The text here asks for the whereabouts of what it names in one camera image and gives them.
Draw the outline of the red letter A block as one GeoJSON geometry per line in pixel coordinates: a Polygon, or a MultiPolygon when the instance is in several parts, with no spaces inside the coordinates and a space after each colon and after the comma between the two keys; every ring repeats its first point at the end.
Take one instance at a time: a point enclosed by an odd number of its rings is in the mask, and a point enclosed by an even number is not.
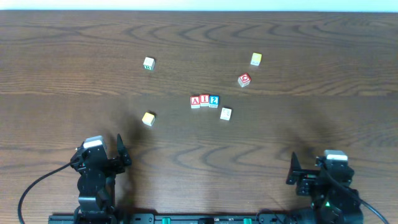
{"type": "Polygon", "coordinates": [[[191,109],[197,109],[201,107],[200,97],[199,96],[191,96],[190,97],[190,106],[191,109]]]}

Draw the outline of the red letter I block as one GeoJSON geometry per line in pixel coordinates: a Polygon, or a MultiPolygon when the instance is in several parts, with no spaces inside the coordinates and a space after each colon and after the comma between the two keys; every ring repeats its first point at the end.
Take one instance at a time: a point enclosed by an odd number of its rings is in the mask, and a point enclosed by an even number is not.
{"type": "Polygon", "coordinates": [[[200,95],[200,106],[209,107],[209,105],[210,105],[210,96],[207,94],[200,95]]]}

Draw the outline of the blue number 2 block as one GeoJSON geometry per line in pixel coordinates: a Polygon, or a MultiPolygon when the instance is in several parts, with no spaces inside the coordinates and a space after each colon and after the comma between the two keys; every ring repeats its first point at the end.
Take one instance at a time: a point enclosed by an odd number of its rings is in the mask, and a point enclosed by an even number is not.
{"type": "Polygon", "coordinates": [[[219,106],[220,98],[216,95],[209,96],[209,107],[210,108],[217,108],[219,106]]]}

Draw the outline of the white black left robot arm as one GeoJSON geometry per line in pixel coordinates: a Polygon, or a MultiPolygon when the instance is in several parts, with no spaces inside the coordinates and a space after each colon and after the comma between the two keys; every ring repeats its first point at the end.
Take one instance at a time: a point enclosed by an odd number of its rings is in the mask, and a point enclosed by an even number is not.
{"type": "Polygon", "coordinates": [[[75,215],[74,223],[120,223],[115,209],[116,176],[125,172],[132,160],[119,134],[116,149],[117,156],[109,159],[103,137],[95,136],[83,141],[70,159],[71,167],[80,174],[81,213],[75,215]]]}

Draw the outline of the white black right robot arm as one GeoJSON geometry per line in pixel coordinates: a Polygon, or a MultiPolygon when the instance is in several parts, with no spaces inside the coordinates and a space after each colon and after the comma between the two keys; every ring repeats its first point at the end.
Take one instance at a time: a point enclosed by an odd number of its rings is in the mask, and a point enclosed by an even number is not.
{"type": "Polygon", "coordinates": [[[319,170],[301,168],[292,153],[286,184],[295,185],[298,196],[311,198],[309,208],[290,211],[284,223],[362,223],[361,203],[353,198],[359,193],[351,189],[354,170],[343,151],[325,150],[316,158],[319,170]]]}

